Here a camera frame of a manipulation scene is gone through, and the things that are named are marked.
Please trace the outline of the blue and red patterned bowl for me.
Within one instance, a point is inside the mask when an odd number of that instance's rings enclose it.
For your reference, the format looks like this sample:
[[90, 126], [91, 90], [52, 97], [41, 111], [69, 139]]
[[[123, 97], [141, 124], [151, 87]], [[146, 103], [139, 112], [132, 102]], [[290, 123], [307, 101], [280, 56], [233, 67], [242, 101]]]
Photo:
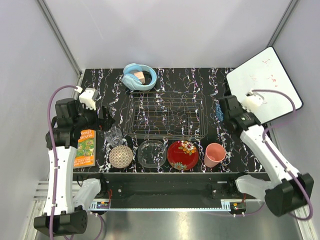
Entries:
[[222, 110], [221, 110], [221, 106], [220, 106], [219, 103], [216, 105], [215, 113], [216, 113], [217, 119], [218, 119], [220, 122], [223, 122], [223, 121], [224, 121], [224, 114], [223, 114], [223, 112], [222, 112]]

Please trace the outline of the brown patterned bowl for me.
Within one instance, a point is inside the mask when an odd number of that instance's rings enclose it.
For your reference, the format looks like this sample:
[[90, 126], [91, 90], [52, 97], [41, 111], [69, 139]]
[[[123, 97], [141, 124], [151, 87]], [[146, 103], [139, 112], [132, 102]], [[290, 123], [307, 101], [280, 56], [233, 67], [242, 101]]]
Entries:
[[113, 148], [109, 153], [110, 164], [117, 169], [128, 167], [133, 160], [133, 151], [130, 147], [119, 145]]

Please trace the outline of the red floral plate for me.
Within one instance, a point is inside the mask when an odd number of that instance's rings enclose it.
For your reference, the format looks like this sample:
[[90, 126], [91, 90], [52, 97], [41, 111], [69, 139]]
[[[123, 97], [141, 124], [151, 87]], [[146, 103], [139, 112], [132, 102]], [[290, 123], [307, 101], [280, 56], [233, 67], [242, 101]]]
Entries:
[[192, 142], [178, 140], [168, 147], [167, 160], [174, 169], [188, 171], [198, 163], [199, 151]]

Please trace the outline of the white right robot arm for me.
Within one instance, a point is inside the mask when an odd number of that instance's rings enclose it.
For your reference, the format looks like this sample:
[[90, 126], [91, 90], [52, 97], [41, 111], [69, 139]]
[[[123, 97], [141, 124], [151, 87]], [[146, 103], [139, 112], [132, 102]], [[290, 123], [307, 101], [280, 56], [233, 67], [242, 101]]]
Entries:
[[219, 99], [219, 105], [224, 124], [250, 148], [269, 177], [269, 181], [265, 181], [248, 173], [239, 173], [229, 180], [228, 195], [235, 199], [243, 194], [250, 195], [263, 201], [277, 217], [308, 206], [309, 215], [306, 220], [311, 219], [311, 194], [314, 186], [312, 176], [308, 173], [301, 174], [286, 160], [270, 141], [267, 129], [253, 112], [242, 107], [236, 96], [229, 95]]

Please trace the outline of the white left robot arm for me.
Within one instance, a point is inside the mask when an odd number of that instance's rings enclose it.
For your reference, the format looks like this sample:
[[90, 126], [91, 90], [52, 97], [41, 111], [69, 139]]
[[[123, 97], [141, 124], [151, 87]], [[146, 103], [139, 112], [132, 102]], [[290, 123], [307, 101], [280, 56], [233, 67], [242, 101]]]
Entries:
[[93, 173], [73, 194], [73, 171], [82, 131], [107, 132], [115, 123], [106, 106], [99, 118], [97, 110], [73, 98], [58, 100], [55, 112], [55, 117], [48, 117], [49, 131], [45, 136], [50, 164], [47, 199], [42, 215], [33, 222], [34, 228], [50, 239], [83, 234], [92, 201], [108, 193], [103, 174]]

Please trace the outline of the clear drinking glass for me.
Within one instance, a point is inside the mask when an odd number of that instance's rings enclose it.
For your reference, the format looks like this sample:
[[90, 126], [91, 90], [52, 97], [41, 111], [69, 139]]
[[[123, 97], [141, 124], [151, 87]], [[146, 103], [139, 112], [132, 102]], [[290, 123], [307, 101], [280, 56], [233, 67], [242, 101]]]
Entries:
[[123, 144], [123, 134], [121, 130], [115, 126], [112, 126], [109, 131], [105, 133], [105, 139], [113, 148]]

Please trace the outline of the orange children's book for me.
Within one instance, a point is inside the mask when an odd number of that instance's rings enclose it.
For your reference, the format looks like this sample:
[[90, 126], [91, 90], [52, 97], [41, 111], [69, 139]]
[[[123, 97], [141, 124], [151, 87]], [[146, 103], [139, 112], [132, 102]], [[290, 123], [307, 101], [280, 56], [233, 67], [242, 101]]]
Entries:
[[86, 168], [96, 165], [96, 131], [87, 129], [81, 132], [78, 140], [73, 168]]

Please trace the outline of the pink plastic cup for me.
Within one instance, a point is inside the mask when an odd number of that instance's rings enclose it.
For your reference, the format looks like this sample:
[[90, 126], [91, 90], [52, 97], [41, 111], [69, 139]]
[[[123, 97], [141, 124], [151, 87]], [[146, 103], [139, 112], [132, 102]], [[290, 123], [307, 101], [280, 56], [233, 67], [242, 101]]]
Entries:
[[226, 158], [225, 148], [218, 143], [211, 143], [206, 147], [204, 164], [208, 168], [213, 168]]

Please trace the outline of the white whiteboard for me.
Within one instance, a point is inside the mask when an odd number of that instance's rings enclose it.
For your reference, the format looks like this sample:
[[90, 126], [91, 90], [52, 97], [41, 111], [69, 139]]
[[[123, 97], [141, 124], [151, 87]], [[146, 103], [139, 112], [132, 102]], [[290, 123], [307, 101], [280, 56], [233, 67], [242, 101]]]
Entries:
[[[274, 90], [286, 94], [299, 110], [304, 103], [273, 47], [267, 47], [226, 75], [232, 95], [244, 106], [252, 90]], [[293, 111], [287, 98], [278, 93], [258, 92], [262, 103], [248, 109], [262, 124]]]

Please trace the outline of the light blue headphones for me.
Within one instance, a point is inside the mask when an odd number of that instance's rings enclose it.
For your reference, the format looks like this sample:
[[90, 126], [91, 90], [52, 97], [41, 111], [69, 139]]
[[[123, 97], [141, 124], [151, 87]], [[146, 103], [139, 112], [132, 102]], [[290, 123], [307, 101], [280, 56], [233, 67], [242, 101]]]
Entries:
[[[132, 71], [137, 71], [138, 73], [143, 71], [148, 72], [151, 76], [151, 82], [148, 85], [142, 84], [141, 80], [132, 74]], [[148, 65], [131, 63], [124, 67], [121, 81], [131, 91], [149, 91], [156, 85], [157, 74]]]

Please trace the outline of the pink wooden cube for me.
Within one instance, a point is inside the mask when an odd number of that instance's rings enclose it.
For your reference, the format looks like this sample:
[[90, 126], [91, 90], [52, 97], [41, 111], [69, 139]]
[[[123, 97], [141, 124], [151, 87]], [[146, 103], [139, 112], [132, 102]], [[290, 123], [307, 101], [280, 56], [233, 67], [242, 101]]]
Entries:
[[142, 85], [146, 83], [146, 79], [142, 71], [134, 72], [133, 75], [138, 78]]

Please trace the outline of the clear glass plate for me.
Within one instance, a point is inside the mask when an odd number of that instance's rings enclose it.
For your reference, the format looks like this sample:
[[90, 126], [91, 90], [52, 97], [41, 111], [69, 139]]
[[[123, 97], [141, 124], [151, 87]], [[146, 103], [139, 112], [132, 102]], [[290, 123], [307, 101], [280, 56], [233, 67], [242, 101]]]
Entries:
[[160, 168], [167, 160], [167, 148], [159, 140], [146, 140], [138, 148], [137, 159], [144, 168]]

